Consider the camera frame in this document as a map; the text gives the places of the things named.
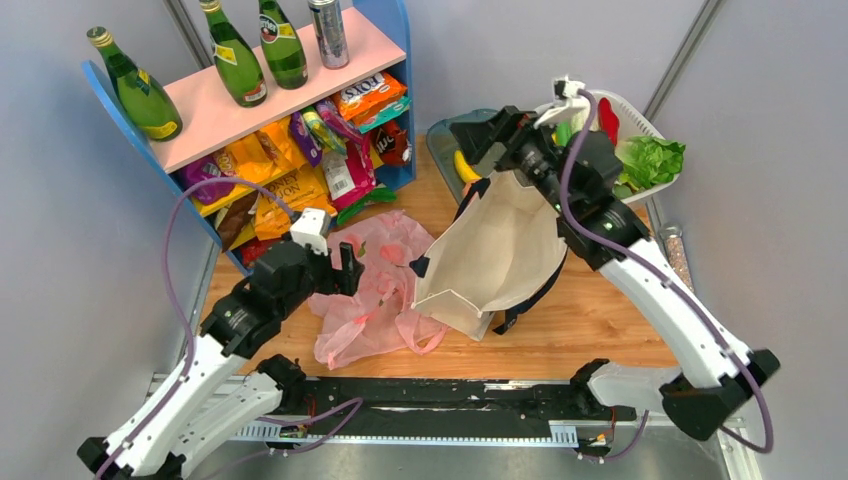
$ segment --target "blue shelf frame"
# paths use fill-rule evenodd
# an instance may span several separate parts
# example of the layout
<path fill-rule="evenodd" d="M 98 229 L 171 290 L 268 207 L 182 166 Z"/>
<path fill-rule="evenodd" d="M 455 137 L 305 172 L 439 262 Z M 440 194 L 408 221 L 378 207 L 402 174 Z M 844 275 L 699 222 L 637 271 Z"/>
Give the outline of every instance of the blue shelf frame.
<path fill-rule="evenodd" d="M 410 57 L 411 43 L 409 36 L 409 18 L 406 14 L 406 5 L 404 4 L 404 0 L 354 0 L 353 6 L 359 10 L 360 13 L 365 15 L 365 17 L 368 18 L 368 20 L 379 28 L 387 37 L 395 42 L 397 46 L 406 52 L 406 60 L 392 66 L 388 71 L 392 76 L 408 87 L 408 95 L 411 99 L 413 92 L 412 60 Z M 109 80 L 109 77 L 103 73 L 103 70 L 101 70 L 97 64 L 90 60 L 82 63 L 82 70 L 85 74 L 85 78 L 88 80 L 89 86 L 91 86 L 91 89 L 94 90 L 95 95 L 97 95 L 97 99 L 100 100 L 103 108 L 106 109 L 106 112 L 112 118 L 112 121 L 114 121 L 118 126 L 118 129 L 124 137 L 126 137 L 126 139 L 130 142 L 130 145 L 132 145 L 141 154 L 142 158 L 144 158 L 150 167 L 153 168 L 162 181 L 165 182 L 168 189 L 171 190 L 175 196 L 180 196 L 183 193 L 183 189 L 171 177 L 171 175 L 166 173 L 159 165 L 156 155 L 153 153 L 153 149 L 150 148 L 150 143 L 147 140 L 147 137 L 135 125 L 133 125 L 132 121 L 127 116 L 126 111 L 124 111 L 124 108 L 118 101 L 118 98 L 115 96 L 114 90 L 112 89 L 112 82 Z M 412 115 L 413 108 L 414 105 L 412 105 L 409 111 L 401 115 L 397 120 L 401 128 L 409 131 L 410 140 L 413 140 L 412 161 L 409 165 L 403 167 L 383 165 L 375 172 L 377 179 L 381 183 L 395 191 L 415 180 L 416 177 L 416 152 L 414 142 L 415 121 Z M 207 219 L 200 215 L 197 209 L 194 208 L 194 205 L 192 205 L 190 201 L 186 201 L 183 204 L 183 208 L 187 209 L 192 213 L 192 215 L 194 215 L 195 219 L 200 222 L 200 225 L 206 233 L 212 237 L 215 245 L 217 245 L 218 248 L 221 248 L 221 237 L 218 235 L 218 232 L 215 231 L 212 224 L 210 224 Z M 238 258 L 235 253 L 231 251 L 226 251 L 224 253 L 243 275 L 248 275 L 250 273 L 249 270 L 242 265 L 241 259 Z"/>

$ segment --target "metal floor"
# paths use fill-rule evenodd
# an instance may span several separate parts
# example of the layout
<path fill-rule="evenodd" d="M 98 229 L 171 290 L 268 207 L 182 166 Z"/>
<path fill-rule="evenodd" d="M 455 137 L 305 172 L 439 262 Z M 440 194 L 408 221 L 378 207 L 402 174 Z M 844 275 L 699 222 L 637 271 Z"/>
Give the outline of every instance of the metal floor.
<path fill-rule="evenodd" d="M 619 426 L 615 444 L 623 448 L 635 428 Z M 261 451 L 262 444 L 227 442 L 201 464 L 190 480 L 205 479 L 224 465 Z M 722 450 L 717 438 L 696 442 L 674 427 L 649 426 L 626 458 L 591 464 L 570 451 L 534 447 L 422 447 L 330 444 L 302 455 L 263 457 L 215 476 L 215 480 L 736 480 L 731 475 L 734 454 Z"/>

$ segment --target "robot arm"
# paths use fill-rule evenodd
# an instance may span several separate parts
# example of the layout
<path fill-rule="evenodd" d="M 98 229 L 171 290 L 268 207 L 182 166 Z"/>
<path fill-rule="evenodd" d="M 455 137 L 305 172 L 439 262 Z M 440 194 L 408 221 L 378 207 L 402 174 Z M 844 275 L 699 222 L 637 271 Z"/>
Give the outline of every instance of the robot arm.
<path fill-rule="evenodd" d="M 244 424 L 277 409 L 303 372 L 281 356 L 260 364 L 257 373 L 224 401 L 198 416 L 206 400 L 259 348 L 280 332 L 282 322 L 313 293 L 356 293 L 363 266 L 353 247 L 340 246 L 342 268 L 332 268 L 326 235 L 329 215 L 306 209 L 290 235 L 256 262 L 251 276 L 216 302 L 201 323 L 195 357 L 187 376 L 185 359 L 123 426 L 103 438 L 89 438 L 77 455 L 92 473 L 123 447 L 106 469 L 105 479 L 186 477 L 197 464 Z M 173 397 L 161 405 L 171 386 Z M 125 442 L 137 422 L 151 413 L 132 443 Z"/>
<path fill-rule="evenodd" d="M 666 263 L 647 227 L 612 193 L 622 164 L 606 134 L 590 132 L 586 136 L 576 152 L 568 185 L 560 185 L 572 144 L 555 145 L 550 125 L 585 107 L 582 99 L 576 98 L 581 88 L 578 82 L 557 81 L 554 90 L 558 101 L 543 111 L 505 107 L 486 122 L 454 123 L 451 132 L 470 165 L 478 163 L 495 143 L 503 144 L 505 152 L 496 162 L 496 170 L 519 170 L 554 209 L 563 212 L 568 208 L 584 229 L 643 257 L 665 273 L 669 280 L 663 284 L 630 256 L 588 238 L 560 218 L 560 236 L 568 247 L 630 298 L 680 362 L 676 368 L 656 369 L 595 360 L 572 378 L 572 383 L 586 387 L 590 397 L 587 408 L 625 405 L 664 412 L 685 433 L 706 440 L 752 396 L 750 385 L 728 358 L 731 352 L 759 385 L 777 371 L 779 362 L 768 350 L 751 351 L 707 312 L 709 321 L 729 344 L 729 351 L 723 351 L 701 318 L 669 288 L 669 282 L 683 283 Z M 561 203 L 562 188 L 568 189 L 564 197 L 567 205 Z M 691 293 L 688 295 L 703 309 Z"/>

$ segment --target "green glass bottle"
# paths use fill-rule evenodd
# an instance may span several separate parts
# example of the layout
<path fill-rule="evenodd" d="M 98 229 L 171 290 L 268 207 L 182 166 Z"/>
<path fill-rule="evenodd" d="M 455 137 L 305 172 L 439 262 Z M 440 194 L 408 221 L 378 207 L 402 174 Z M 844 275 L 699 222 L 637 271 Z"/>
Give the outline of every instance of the green glass bottle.
<path fill-rule="evenodd" d="M 130 120 L 151 140 L 165 142 L 179 135 L 183 120 L 162 85 L 138 68 L 105 28 L 94 27 L 86 36 L 103 57 L 115 95 Z"/>
<path fill-rule="evenodd" d="M 297 31 L 277 0 L 259 0 L 262 51 L 277 85 L 293 90 L 306 83 L 306 54 Z"/>
<path fill-rule="evenodd" d="M 221 81 L 233 100 L 242 107 L 255 107 L 265 101 L 268 89 L 256 55 L 241 38 L 221 10 L 220 0 L 201 0 L 212 35 L 212 55 Z"/>

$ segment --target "silver can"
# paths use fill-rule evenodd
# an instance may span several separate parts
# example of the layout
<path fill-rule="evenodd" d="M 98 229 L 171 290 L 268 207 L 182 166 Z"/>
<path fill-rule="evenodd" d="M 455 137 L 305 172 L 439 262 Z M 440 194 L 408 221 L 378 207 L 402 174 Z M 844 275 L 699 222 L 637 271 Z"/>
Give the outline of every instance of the silver can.
<path fill-rule="evenodd" d="M 350 62 L 339 0 L 307 0 L 315 23 L 318 50 L 327 68 L 342 68 Z"/>

